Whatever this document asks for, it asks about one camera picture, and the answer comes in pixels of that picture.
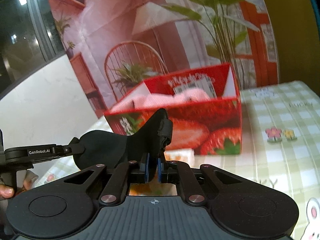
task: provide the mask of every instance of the red box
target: red box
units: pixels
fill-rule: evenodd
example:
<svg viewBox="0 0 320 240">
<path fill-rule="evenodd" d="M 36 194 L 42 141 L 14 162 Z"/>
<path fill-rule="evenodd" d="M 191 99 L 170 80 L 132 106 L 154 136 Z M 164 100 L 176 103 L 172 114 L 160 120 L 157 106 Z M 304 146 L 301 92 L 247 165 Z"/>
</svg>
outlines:
<svg viewBox="0 0 320 240">
<path fill-rule="evenodd" d="M 173 122 L 172 142 L 166 150 L 192 148 L 195 154 L 234 155 L 241 152 L 242 122 L 239 88 L 229 64 L 174 72 L 149 78 L 130 90 L 120 101 L 153 93 L 174 95 L 195 84 L 212 98 L 165 106 Z M 106 111 L 113 132 L 135 133 L 160 107 Z"/>
</svg>

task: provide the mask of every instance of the crosshair symbol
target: crosshair symbol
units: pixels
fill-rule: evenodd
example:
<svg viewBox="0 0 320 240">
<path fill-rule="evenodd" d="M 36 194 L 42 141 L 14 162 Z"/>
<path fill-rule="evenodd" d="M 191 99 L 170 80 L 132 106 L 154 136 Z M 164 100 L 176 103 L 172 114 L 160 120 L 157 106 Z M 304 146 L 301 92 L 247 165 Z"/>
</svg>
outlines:
<svg viewBox="0 0 320 240">
<path fill-rule="evenodd" d="M 149 201 L 149 202 L 151 202 L 153 205 L 155 205 L 155 204 L 158 204 L 158 203 L 161 202 L 161 201 L 159 201 L 159 200 L 157 200 L 157 199 L 153 199 L 153 200 L 151 200 L 151 201 Z"/>
</svg>

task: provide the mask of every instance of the gray ribbed surface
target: gray ribbed surface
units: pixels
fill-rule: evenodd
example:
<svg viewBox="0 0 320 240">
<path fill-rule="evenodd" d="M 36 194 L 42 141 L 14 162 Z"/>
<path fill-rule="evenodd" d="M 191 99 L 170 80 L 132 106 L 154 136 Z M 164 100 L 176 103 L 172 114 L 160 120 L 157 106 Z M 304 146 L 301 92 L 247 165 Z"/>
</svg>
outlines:
<svg viewBox="0 0 320 240">
<path fill-rule="evenodd" d="M 91 225 L 65 239 L 241 240 L 218 228 L 205 209 L 188 206 L 178 196 L 129 196 L 120 206 L 102 208 Z"/>
</svg>

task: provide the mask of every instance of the blue edge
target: blue edge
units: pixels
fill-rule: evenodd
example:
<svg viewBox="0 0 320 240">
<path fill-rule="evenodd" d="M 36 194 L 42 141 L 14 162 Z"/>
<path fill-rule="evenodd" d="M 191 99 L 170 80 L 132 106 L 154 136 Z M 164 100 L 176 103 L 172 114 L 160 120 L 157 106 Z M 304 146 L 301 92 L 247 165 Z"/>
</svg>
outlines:
<svg viewBox="0 0 320 240">
<path fill-rule="evenodd" d="M 320 11 L 317 5 L 316 0 L 310 0 L 311 1 L 311 5 L 313 8 L 313 11 L 315 12 L 315 16 L 316 16 L 316 23 L 317 23 L 317 27 L 318 27 L 318 35 L 320 38 Z"/>
</svg>

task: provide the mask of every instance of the green checkered tablecloth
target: green checkered tablecloth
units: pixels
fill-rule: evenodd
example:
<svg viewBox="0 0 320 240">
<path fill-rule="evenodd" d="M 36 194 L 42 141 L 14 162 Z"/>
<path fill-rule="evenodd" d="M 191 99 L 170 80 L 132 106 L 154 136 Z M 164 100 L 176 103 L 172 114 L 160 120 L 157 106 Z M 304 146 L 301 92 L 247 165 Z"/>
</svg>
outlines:
<svg viewBox="0 0 320 240">
<path fill-rule="evenodd" d="M 300 240 L 308 225 L 307 203 L 320 199 L 320 99 L 302 82 L 291 82 L 241 93 L 242 152 L 238 156 L 195 156 L 203 163 L 282 191 L 298 204 L 300 216 L 293 239 Z M 266 129 L 293 130 L 297 140 L 269 143 Z M 111 131 L 102 118 L 90 130 Z M 36 186 L 78 171 L 71 157 L 58 160 Z M 320 233 L 320 208 L 308 229 Z"/>
</svg>

